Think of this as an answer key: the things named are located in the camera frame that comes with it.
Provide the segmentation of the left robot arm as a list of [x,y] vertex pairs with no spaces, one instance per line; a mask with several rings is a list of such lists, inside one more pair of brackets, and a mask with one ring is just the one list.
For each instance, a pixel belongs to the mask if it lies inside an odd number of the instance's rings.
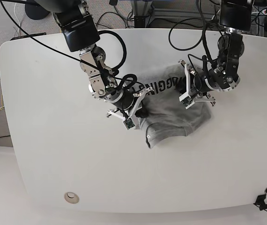
[[[230,91],[239,84],[239,58],[245,50],[242,33],[251,29],[253,5],[252,0],[222,0],[219,19],[208,21],[204,17],[200,1],[196,1],[203,22],[197,44],[203,44],[205,55],[199,59],[203,63],[202,70],[197,70],[192,62],[180,61],[184,68],[186,88],[179,100],[186,109],[197,102],[210,102],[214,105],[215,99],[209,95],[210,91]],[[211,57],[206,39],[206,31],[210,26],[225,28],[217,43],[216,59]]]

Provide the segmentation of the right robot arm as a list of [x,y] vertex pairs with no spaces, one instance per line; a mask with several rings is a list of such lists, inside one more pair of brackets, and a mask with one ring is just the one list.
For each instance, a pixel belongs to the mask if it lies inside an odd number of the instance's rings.
[[[126,45],[120,35],[110,30],[98,31],[85,0],[38,0],[37,3],[52,13],[69,50],[79,51],[80,66],[89,77],[89,90],[93,97],[114,105],[127,123],[132,122],[133,116],[148,117],[149,113],[142,102],[148,90],[132,90],[138,82],[137,76],[127,74],[122,78],[116,77],[127,56]],[[102,33],[113,35],[122,47],[121,62],[113,68],[105,64],[106,54],[97,46]]]

